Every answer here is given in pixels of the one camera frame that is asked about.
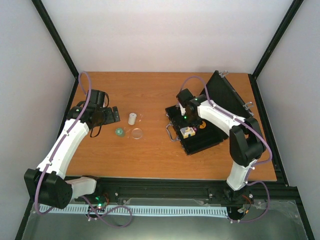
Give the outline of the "yellow big blind button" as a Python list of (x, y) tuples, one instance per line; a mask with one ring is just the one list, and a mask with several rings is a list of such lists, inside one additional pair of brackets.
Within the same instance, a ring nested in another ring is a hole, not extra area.
[(206, 127), (206, 123), (202, 121), (202, 124), (199, 126), (200, 129), (204, 129)]

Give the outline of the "clear dealer button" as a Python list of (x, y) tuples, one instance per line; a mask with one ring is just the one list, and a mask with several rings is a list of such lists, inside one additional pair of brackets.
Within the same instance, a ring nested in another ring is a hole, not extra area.
[(131, 131), (131, 136), (133, 139), (135, 140), (138, 140), (138, 139), (141, 139), (143, 137), (143, 130), (140, 129), (140, 128), (134, 128), (132, 131)]

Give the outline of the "green poker chip stack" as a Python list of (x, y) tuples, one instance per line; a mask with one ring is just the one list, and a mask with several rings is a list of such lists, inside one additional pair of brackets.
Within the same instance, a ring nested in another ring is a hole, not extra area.
[(124, 137), (125, 136), (125, 131), (123, 128), (121, 127), (118, 127), (116, 130), (115, 130), (115, 134), (118, 136), (118, 137)]

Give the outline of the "black poker set case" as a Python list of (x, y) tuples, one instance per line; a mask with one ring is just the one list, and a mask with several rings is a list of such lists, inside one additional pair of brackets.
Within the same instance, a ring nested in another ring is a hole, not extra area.
[[(254, 113), (246, 107), (245, 102), (232, 87), (226, 77), (221, 76), (219, 71), (215, 71), (206, 84), (208, 95), (217, 105), (227, 111), (243, 117), (245, 119), (253, 117)], [(178, 105), (173, 105), (165, 109), (166, 115), (172, 123), (173, 129), (180, 140), (187, 155), (192, 155), (200, 151), (216, 146), (226, 140), (227, 134), (217, 126), (205, 120), (205, 128), (194, 126), (195, 135), (183, 138), (181, 129), (188, 126), (188, 121), (184, 118)]]

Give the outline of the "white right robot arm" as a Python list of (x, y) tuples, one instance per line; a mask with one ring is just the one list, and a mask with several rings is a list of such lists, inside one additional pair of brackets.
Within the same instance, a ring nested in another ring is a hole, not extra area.
[(243, 193), (262, 153), (270, 149), (258, 121), (226, 110), (207, 93), (194, 96), (183, 89), (176, 98), (180, 113), (172, 118), (172, 123), (188, 155), (229, 140), (233, 163), (222, 193), (228, 201), (234, 201)]

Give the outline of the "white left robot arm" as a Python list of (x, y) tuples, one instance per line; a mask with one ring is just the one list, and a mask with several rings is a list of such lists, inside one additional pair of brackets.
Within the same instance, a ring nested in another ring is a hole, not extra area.
[(63, 130), (45, 159), (27, 169), (24, 182), (30, 198), (37, 205), (64, 209), (71, 200), (87, 195), (92, 201), (103, 198), (104, 188), (94, 176), (65, 180), (69, 164), (85, 136), (93, 137), (94, 128), (120, 121), (118, 108), (109, 106), (106, 92), (92, 89), (84, 101), (72, 107)]

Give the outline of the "playing card deck box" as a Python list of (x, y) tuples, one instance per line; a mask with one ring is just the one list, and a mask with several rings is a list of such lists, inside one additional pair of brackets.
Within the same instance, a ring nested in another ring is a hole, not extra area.
[(183, 139), (187, 139), (196, 135), (196, 131), (194, 130), (194, 128), (189, 126), (181, 128), (180, 132)]

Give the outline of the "white poker chip stack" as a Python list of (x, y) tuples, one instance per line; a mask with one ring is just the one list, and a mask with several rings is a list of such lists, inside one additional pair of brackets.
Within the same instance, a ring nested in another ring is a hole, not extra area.
[(136, 123), (137, 114), (134, 112), (131, 112), (128, 116), (128, 124), (133, 126)]

